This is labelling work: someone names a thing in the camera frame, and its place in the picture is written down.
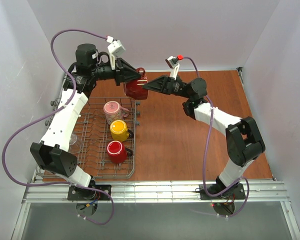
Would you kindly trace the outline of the dark red mug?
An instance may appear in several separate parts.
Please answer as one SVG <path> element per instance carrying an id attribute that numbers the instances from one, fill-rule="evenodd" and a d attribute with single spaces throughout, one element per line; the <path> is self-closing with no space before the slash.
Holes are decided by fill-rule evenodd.
<path id="1" fill-rule="evenodd" d="M 144 68 L 139 67 L 136 69 L 141 77 L 136 80 L 123 84 L 124 94 L 134 100 L 146 100 L 148 98 L 148 90 L 143 88 L 143 85 L 148 83 L 148 78 Z"/>

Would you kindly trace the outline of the clear glass cup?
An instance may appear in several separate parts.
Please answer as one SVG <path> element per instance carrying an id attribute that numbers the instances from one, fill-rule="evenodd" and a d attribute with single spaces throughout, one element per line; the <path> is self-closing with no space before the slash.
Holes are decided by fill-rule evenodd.
<path id="1" fill-rule="evenodd" d="M 82 151 L 83 146 L 82 140 L 75 133 L 72 133 L 69 140 L 68 152 L 71 154 L 79 154 Z"/>

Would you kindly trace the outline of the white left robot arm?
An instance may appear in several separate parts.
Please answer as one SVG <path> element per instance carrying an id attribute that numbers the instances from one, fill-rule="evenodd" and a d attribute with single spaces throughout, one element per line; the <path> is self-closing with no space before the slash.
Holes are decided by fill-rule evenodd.
<path id="1" fill-rule="evenodd" d="M 80 168 L 77 157 L 69 153 L 70 139 L 82 109 L 97 81 L 113 79 L 119 86 L 141 77 L 120 57 L 125 48 L 119 40 L 114 40 L 107 49 L 107 52 L 98 52 L 91 43 L 77 47 L 76 61 L 70 66 L 69 75 L 64 77 L 58 112 L 40 142 L 30 147 L 40 169 L 83 187 L 89 186 L 92 176 Z"/>

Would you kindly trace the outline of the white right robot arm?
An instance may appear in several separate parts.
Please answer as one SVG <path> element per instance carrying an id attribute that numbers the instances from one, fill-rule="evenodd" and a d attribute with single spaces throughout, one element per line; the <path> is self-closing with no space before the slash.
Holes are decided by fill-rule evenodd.
<path id="1" fill-rule="evenodd" d="M 143 89 L 186 98 L 182 106 L 187 116 L 208 124 L 210 129 L 225 136 L 228 162 L 215 184 L 205 185 L 203 189 L 210 198 L 232 195 L 246 169 L 266 150 L 255 119 L 233 116 L 213 106 L 207 83 L 201 77 L 183 82 L 179 76 L 163 75 L 146 83 Z"/>

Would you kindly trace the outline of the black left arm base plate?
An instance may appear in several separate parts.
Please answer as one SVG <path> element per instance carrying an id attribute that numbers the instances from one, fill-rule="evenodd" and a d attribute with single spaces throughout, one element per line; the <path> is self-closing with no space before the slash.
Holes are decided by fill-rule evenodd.
<path id="1" fill-rule="evenodd" d="M 95 189 L 104 191 L 111 195 L 112 186 L 110 184 L 97 184 L 93 186 Z M 70 186 L 68 190 L 67 200 L 69 201 L 108 201 L 110 198 L 104 193 L 98 191 L 82 189 L 76 186 Z"/>

